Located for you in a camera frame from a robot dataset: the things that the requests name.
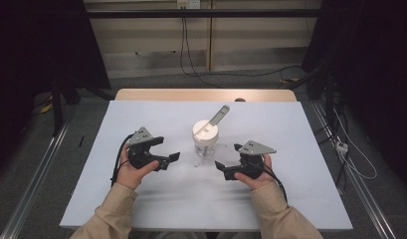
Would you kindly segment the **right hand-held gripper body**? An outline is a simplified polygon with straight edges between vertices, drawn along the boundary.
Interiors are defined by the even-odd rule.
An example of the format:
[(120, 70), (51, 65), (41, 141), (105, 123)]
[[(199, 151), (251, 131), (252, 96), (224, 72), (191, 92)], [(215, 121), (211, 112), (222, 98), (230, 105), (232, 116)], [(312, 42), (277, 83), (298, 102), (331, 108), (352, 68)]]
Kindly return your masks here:
[(276, 153), (277, 151), (259, 142), (249, 140), (240, 150), (241, 172), (253, 179), (261, 176), (264, 172), (264, 154)]

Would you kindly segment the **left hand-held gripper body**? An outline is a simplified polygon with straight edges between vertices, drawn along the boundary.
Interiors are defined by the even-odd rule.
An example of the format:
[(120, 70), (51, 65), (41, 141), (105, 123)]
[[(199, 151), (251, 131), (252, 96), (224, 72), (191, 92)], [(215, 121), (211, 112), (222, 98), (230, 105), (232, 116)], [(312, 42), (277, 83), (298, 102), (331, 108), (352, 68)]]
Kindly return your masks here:
[(146, 144), (151, 139), (153, 139), (151, 133), (142, 126), (127, 141), (127, 157), (133, 167), (143, 168), (153, 160), (153, 155), (149, 152), (151, 146)]

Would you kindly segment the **clear cup with white lid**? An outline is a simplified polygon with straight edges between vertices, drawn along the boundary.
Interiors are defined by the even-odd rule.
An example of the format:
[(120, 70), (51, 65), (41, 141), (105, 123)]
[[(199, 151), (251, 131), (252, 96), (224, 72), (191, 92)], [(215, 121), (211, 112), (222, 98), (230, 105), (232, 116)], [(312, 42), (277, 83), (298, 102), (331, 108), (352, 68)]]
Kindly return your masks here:
[(192, 128), (192, 138), (196, 151), (201, 156), (210, 156), (214, 153), (213, 146), (219, 138), (218, 123), (229, 112), (230, 107), (224, 105), (208, 120), (197, 122)]

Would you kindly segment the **person's right hand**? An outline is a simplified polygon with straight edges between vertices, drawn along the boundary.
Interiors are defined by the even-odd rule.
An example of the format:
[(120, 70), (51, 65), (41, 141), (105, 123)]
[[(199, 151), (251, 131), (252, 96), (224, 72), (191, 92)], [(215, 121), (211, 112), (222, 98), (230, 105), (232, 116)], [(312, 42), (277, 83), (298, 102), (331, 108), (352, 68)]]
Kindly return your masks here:
[(271, 177), (272, 171), (272, 159), (268, 154), (263, 155), (264, 160), (264, 172), (261, 174), (260, 177), (253, 179), (243, 173), (236, 172), (234, 174), (235, 178), (247, 186), (249, 186), (252, 190), (256, 190), (261, 188), (262, 186), (274, 182), (275, 180)]

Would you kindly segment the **person's left hand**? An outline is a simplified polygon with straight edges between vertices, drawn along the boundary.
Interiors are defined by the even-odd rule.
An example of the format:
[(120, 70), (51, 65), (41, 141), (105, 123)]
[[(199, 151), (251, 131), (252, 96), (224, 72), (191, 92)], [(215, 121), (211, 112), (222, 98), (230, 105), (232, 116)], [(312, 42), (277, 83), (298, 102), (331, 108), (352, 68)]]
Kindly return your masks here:
[(137, 169), (129, 163), (127, 150), (128, 146), (125, 145), (119, 158), (119, 167), (117, 169), (115, 182), (131, 190), (135, 190), (141, 183), (142, 179), (159, 165), (159, 162), (152, 161), (143, 168)]

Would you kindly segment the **wooden table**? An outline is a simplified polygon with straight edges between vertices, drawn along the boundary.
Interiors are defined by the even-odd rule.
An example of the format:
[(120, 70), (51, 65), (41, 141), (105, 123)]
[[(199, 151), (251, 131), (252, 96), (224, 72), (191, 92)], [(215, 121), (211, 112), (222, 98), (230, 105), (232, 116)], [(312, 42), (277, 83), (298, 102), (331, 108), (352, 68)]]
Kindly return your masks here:
[(290, 90), (246, 89), (121, 89), (117, 101), (211, 101), (233, 102), (243, 98), (246, 102), (295, 102)]

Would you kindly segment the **black metal stand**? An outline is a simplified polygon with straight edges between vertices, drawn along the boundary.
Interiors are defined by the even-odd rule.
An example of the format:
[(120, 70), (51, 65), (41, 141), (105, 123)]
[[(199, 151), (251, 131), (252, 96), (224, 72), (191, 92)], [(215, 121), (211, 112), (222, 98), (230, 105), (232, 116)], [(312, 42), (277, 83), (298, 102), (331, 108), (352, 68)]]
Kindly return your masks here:
[(115, 99), (113, 94), (106, 93), (104, 90), (93, 87), (91, 84), (82, 82), (74, 76), (64, 75), (63, 77), (55, 77), (52, 81), (52, 106), (54, 110), (53, 136), (57, 136), (62, 131), (64, 125), (61, 98), (64, 98), (69, 105), (77, 105), (81, 101), (78, 89), (85, 89), (106, 101)]

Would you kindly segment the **black horizontal bar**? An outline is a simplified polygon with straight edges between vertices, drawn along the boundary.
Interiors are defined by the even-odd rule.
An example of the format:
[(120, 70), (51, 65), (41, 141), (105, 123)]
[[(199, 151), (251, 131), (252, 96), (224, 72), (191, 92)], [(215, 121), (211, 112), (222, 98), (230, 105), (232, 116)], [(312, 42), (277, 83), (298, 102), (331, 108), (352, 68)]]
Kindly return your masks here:
[(326, 14), (321, 9), (93, 10), (90, 18), (305, 18)]

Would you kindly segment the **dark curtain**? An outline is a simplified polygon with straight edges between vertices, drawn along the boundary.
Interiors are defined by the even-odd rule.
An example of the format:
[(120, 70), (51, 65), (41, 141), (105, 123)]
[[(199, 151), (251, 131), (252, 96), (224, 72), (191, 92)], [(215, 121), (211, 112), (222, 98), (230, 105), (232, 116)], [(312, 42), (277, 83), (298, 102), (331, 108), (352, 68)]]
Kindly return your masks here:
[(407, 0), (322, 0), (303, 62), (336, 50), (332, 75), (388, 166), (407, 185)]
[(0, 0), (0, 169), (55, 81), (110, 87), (84, 0)]

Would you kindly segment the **metal floor rail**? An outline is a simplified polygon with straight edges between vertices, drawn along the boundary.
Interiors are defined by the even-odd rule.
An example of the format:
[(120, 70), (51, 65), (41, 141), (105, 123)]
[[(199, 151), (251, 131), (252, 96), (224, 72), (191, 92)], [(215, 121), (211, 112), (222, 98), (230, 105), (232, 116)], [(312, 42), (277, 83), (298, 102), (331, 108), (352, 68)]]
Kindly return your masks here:
[[(327, 136), (327, 141), (331, 144), (334, 152), (337, 154), (337, 158), (341, 164), (340, 171), (345, 173), (345, 177), (352, 183), (363, 207), (366, 209), (370, 220), (379, 234), (379, 238), (397, 239), (383, 210), (380, 208), (377, 200), (374, 198), (366, 184), (367, 181), (377, 178), (378, 172), (376, 167), (366, 154), (353, 142), (336, 109), (332, 109), (331, 122), (328, 122), (326, 109), (321, 103), (311, 103), (311, 106), (322, 125), (322, 130)], [(348, 152), (346, 154), (340, 153), (335, 149), (335, 144), (338, 141), (342, 141), (348, 145)], [(358, 152), (369, 164), (373, 170), (372, 175), (366, 175), (356, 167), (349, 154), (352, 149)]]
[(61, 129), (55, 134), (42, 157), (39, 166), (37, 167), (32, 179), (29, 181), (27, 189), (23, 193), (21, 199), (16, 205), (15, 210), (11, 214), (0, 239), (18, 239), (21, 229), (33, 207), (33, 204), (38, 196), (42, 184), (47, 176), (54, 159), (65, 139), (70, 124), (65, 122)]

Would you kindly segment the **white wall socket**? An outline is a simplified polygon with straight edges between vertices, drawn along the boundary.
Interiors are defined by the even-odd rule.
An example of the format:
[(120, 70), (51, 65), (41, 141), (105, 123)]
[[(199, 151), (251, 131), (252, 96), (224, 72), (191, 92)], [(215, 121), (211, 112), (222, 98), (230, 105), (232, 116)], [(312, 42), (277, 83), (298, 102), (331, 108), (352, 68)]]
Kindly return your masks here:
[(197, 10), (201, 7), (200, 0), (176, 0), (178, 9)]

